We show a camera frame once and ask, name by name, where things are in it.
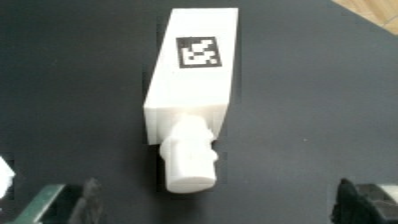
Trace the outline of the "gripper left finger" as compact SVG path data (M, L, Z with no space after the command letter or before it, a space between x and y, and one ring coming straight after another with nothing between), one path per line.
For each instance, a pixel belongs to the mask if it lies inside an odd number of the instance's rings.
M101 224L101 216L101 184L89 178L43 187L11 224Z

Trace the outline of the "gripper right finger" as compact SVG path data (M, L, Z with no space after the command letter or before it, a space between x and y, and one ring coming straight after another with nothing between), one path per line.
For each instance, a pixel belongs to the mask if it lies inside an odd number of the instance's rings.
M355 184L341 180L336 224L398 224L398 184Z

